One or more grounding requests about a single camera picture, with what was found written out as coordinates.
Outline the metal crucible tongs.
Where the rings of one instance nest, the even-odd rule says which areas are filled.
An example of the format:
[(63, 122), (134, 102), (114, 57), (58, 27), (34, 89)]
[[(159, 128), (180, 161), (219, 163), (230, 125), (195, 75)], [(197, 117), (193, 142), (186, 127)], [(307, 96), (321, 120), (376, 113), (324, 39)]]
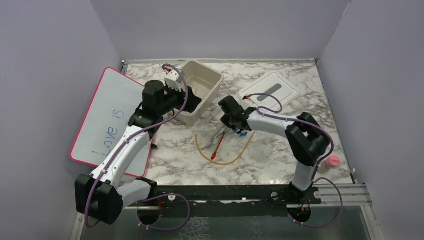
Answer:
[(226, 126), (223, 126), (217, 130), (217, 132), (213, 136), (214, 141), (219, 141), (224, 135), (230, 134), (233, 130)]

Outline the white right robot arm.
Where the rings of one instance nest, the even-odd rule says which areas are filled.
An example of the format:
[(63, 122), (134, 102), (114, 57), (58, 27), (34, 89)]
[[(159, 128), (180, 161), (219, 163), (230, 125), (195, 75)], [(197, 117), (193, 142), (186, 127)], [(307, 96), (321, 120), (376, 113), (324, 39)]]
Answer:
[(221, 122), (240, 134), (257, 131), (274, 134), (288, 140), (292, 154), (297, 160), (294, 177), (289, 183), (289, 199), (300, 204), (309, 196), (318, 164), (334, 150), (332, 137), (320, 127), (307, 112), (299, 116), (283, 116), (267, 113), (264, 107), (243, 108), (233, 97), (227, 96), (218, 103), (224, 115)]

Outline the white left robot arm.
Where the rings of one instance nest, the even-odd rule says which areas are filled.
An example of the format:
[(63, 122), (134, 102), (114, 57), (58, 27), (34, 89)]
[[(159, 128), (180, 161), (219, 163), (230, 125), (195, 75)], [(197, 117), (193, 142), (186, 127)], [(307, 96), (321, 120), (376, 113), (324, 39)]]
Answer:
[(194, 112), (201, 101), (184, 79), (167, 83), (150, 80), (145, 84), (142, 101), (129, 118), (118, 144), (94, 171), (81, 174), (75, 181), (76, 210), (84, 214), (88, 228), (92, 228), (89, 218), (111, 225), (131, 204), (155, 203), (157, 191), (146, 180), (134, 180), (124, 186), (120, 182), (159, 128), (182, 112)]

